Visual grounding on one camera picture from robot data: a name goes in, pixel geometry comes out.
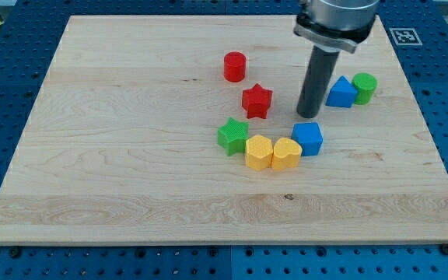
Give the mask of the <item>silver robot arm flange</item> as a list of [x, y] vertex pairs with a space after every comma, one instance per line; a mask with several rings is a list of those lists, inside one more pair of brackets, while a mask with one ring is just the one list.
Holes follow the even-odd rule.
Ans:
[[373, 27], [378, 0], [303, 0], [293, 33], [326, 52], [353, 54]]

